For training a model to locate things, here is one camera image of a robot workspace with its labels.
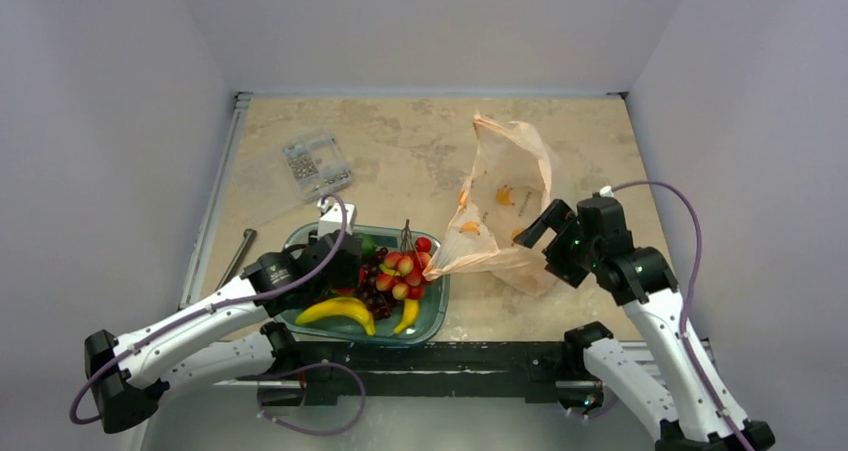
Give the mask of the orange plastic bag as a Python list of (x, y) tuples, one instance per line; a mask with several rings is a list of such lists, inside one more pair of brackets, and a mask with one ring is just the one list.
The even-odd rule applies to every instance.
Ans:
[(423, 270), (433, 281), (459, 273), (489, 272), (538, 297), (555, 286), (541, 252), (514, 239), (544, 211), (561, 183), (559, 158), (526, 122), (501, 123), (477, 114), (477, 148), (444, 239)]

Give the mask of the red cherry bunch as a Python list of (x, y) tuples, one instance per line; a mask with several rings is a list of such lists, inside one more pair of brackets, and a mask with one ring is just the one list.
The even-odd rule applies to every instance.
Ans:
[(424, 269), (436, 250), (435, 241), (414, 233), (407, 220), (394, 248), (380, 247), (374, 252), (378, 271), (376, 290), (396, 301), (422, 299), (430, 284), (424, 277)]

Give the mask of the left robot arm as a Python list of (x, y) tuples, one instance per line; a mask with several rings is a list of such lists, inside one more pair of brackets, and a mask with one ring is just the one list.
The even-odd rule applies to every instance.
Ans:
[(360, 239), (344, 231), (266, 253), (203, 300), (137, 331), (105, 329), (85, 338), (86, 382), (72, 401), (72, 423), (107, 434), (129, 430), (166, 401), (228, 379), (303, 380), (307, 362), (284, 311), (317, 302), (330, 288), (359, 282)]

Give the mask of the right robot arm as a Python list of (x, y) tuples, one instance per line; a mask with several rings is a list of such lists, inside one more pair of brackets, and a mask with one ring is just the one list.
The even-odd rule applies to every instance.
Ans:
[(577, 287), (588, 276), (639, 331), (659, 375), (628, 359), (610, 330), (592, 322), (565, 333), (564, 370), (601, 381), (642, 423), (657, 450), (768, 450), (770, 426), (751, 419), (724, 385), (684, 318), (678, 282), (660, 251), (638, 247), (623, 206), (594, 195), (570, 208), (556, 199), (513, 242), (532, 248), (547, 232), (545, 269)]

